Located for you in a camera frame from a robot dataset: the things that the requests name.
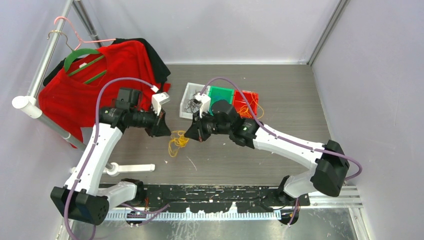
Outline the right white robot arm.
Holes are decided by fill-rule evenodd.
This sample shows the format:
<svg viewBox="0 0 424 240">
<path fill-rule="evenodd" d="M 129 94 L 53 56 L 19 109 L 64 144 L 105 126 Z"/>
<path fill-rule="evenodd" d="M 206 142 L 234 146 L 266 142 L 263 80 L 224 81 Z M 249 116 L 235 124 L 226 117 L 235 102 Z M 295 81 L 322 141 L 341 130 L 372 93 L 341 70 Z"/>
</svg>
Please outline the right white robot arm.
<svg viewBox="0 0 424 240">
<path fill-rule="evenodd" d="M 291 205 L 312 192 L 339 196 L 350 164 L 338 142 L 311 142 L 279 132 L 259 120 L 241 117 L 225 100 L 215 102 L 211 110 L 193 114 L 186 138 L 204 142 L 211 135 L 227 135 L 238 146 L 269 151 L 307 168 L 306 172 L 283 178 L 277 192 L 281 204 Z"/>
</svg>

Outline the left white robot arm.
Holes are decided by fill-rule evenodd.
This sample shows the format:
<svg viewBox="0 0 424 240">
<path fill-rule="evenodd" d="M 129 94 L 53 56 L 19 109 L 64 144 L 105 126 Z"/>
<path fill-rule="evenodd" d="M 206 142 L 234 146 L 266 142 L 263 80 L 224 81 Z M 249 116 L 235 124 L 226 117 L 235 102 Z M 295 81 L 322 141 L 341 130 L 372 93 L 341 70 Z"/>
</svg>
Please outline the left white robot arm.
<svg viewBox="0 0 424 240">
<path fill-rule="evenodd" d="M 102 174 L 116 176 L 119 168 L 107 168 L 110 155 L 125 130 L 129 127 L 144 128 L 150 137 L 168 137 L 171 131 L 166 125 L 166 112 L 162 105 L 169 101 L 166 92 L 152 95 L 152 108 L 137 109 L 141 92 L 121 88 L 113 106 L 96 107 L 97 119 L 93 132 L 77 167 L 64 186 L 55 186 L 50 198 L 64 218 L 95 226 L 100 225 L 110 209 L 126 202 L 141 206 L 146 200 L 144 184 L 140 180 L 124 178 L 116 185 L 99 189 Z"/>
</svg>

